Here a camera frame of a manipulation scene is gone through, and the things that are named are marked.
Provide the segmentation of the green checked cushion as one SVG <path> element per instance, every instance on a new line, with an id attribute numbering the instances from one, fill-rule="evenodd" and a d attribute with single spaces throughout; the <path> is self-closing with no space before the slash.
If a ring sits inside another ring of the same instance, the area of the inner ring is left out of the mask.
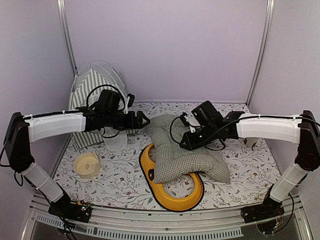
<path id="1" fill-rule="evenodd" d="M 150 119 L 145 132 L 155 148 L 154 182 L 168 183 L 189 173 L 204 172 L 213 181 L 229 184 L 231 181 L 227 163 L 220 153 L 204 147 L 187 150 L 174 142 L 189 129 L 172 114 L 162 114 Z"/>

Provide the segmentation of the green striped pet tent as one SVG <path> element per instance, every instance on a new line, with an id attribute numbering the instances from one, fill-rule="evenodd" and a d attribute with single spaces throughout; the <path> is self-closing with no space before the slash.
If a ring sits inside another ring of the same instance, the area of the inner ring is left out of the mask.
<path id="1" fill-rule="evenodd" d="M 88 107 L 101 114 L 123 110 L 127 114 L 133 98 L 134 96 L 128 93 L 123 78 L 113 66 L 85 66 L 74 77 L 68 107 L 70 110 Z M 128 135 L 137 132 L 133 129 L 102 127 L 89 132 L 73 133 L 72 145 L 79 150 L 103 143 L 109 150 L 116 151 L 126 148 Z"/>

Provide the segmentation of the yellow double bowl holder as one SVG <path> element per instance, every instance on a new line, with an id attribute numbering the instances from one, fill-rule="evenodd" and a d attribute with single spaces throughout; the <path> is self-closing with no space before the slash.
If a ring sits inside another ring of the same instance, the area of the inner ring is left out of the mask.
<path id="1" fill-rule="evenodd" d="M 139 165 L 146 180 L 148 187 L 155 201 L 165 210 L 182 213 L 194 209 L 202 201 L 205 193 L 204 183 L 198 173 L 190 173 L 189 176 L 193 180 L 193 191 L 185 197 L 176 198 L 169 195 L 162 183 L 154 182 L 155 162 L 149 157 L 150 149 L 153 144 L 147 145 L 139 155 Z"/>

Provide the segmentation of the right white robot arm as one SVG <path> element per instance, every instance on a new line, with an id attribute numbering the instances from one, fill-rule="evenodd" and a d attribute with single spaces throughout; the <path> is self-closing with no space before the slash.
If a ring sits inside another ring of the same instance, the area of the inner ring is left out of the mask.
<path id="1" fill-rule="evenodd" d="M 320 124 L 310 110 L 293 115 L 244 111 L 222 115 L 210 101 L 205 101 L 179 119 L 189 128 L 179 142 L 186 150 L 199 149 L 214 140 L 266 141 L 282 172 L 258 208 L 262 218 L 274 214 L 278 203 L 320 166 Z"/>

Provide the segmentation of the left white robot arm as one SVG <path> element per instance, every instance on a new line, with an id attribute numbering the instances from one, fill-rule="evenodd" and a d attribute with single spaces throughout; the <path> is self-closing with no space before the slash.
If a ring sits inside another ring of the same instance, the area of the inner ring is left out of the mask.
<path id="1" fill-rule="evenodd" d="M 134 96 L 124 98 L 120 93 L 103 90 L 92 105 L 77 107 L 68 111 L 57 111 L 38 115 L 11 115 L 2 154 L 8 160 L 7 167 L 21 174 L 35 186 L 63 216 L 74 213 L 74 205 L 63 189 L 35 162 L 30 145 L 44 142 L 46 150 L 39 151 L 40 157 L 49 157 L 58 149 L 62 137 L 71 133 L 87 133 L 105 127 L 118 132 L 143 129 L 150 120 L 142 111 L 129 111 Z"/>

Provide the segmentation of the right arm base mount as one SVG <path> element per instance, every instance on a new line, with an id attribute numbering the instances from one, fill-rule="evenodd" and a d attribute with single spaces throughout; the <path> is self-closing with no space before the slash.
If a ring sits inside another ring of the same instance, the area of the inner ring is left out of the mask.
<path id="1" fill-rule="evenodd" d="M 280 221 L 283 218 L 285 210 L 282 206 L 282 202 L 277 202 L 270 197 L 270 189 L 266 193 L 262 203 L 245 206 L 241 209 L 240 214 L 245 223 L 252 223 L 269 218 L 280 217 L 279 220 L 272 220 L 257 225 L 257 229 L 264 235 L 272 235 L 276 232 L 280 225 Z"/>

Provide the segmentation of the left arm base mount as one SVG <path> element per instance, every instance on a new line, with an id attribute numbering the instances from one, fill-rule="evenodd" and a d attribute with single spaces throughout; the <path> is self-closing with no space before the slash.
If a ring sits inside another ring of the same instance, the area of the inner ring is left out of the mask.
<path id="1" fill-rule="evenodd" d="M 50 203 L 48 213 L 64 220 L 88 223 L 91 218 L 92 208 L 89 202 L 84 200 L 74 202 L 67 194 L 64 194 L 56 202 Z"/>

